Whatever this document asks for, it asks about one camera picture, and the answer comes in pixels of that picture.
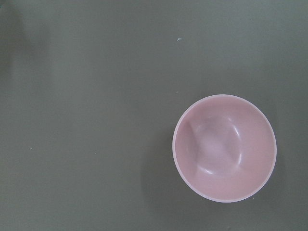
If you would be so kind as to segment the pink plastic bowl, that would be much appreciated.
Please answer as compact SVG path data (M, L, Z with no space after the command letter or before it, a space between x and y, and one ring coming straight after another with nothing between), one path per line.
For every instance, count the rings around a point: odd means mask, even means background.
M267 183L277 144L270 122L255 105L219 94L198 100L182 114L172 153L179 175L195 193L232 203Z

